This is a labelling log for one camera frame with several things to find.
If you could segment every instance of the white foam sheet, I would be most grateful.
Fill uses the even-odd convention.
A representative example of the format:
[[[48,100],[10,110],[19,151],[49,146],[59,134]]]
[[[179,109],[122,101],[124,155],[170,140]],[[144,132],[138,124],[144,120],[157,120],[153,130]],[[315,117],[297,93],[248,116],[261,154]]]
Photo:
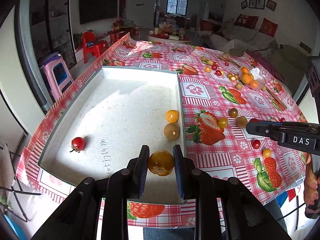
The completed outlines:
[[[179,111],[180,137],[168,141],[163,134],[164,114]],[[177,74],[136,68],[104,67],[63,114],[39,161],[39,165],[63,181],[78,185],[85,177],[103,179],[126,168],[139,156],[142,145],[150,155],[164,149],[172,154],[185,136]],[[84,137],[85,150],[71,152],[75,137]],[[175,173],[160,177],[148,171],[141,202],[176,204],[179,198]]]

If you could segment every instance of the jeans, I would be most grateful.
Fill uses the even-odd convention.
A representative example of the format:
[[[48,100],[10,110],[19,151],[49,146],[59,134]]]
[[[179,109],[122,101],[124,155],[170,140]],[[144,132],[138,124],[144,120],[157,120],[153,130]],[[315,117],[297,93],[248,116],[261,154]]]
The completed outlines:
[[[273,200],[265,205],[265,208],[275,218],[282,217],[280,207],[276,200]],[[278,221],[282,228],[287,232],[287,226],[284,219]],[[143,228],[144,240],[193,240],[195,228],[177,228],[177,229],[161,229],[161,228]],[[225,232],[222,233],[222,239],[226,239]]]

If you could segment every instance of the red cushion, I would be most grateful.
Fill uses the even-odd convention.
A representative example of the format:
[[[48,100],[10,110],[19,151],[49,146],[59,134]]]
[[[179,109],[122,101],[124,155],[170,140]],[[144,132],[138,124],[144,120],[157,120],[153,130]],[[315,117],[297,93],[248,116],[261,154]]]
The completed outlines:
[[[264,34],[269,35],[272,38],[274,38],[277,28],[278,28],[277,24],[268,21],[266,18],[263,18],[263,23],[260,27],[259,32],[264,33]]]
[[[259,16],[247,16],[247,15],[240,14],[235,21],[235,25],[245,27],[248,29],[254,29],[258,19],[259,19]]]
[[[213,23],[208,21],[200,20],[200,30],[201,31],[212,31]]]

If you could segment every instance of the window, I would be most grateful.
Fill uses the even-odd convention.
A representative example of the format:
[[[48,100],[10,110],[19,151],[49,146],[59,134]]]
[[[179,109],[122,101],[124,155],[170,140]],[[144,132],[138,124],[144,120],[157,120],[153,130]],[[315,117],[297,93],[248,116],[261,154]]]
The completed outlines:
[[[167,13],[187,14],[188,0],[167,0]]]

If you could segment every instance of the picture frame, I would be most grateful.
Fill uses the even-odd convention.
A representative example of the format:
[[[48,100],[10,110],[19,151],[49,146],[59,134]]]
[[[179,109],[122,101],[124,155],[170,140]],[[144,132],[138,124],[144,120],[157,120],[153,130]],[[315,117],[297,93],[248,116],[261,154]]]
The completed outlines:
[[[243,9],[245,9],[245,8],[247,8],[248,7],[248,2],[247,2],[247,0],[245,0],[245,1],[243,1],[242,3],[241,3],[241,9],[243,10]]]
[[[267,1],[266,7],[268,7],[270,10],[275,11],[276,6],[277,6],[277,3],[275,3],[274,1],[271,1],[271,0]]]
[[[249,0],[249,8],[264,10],[266,0]]]

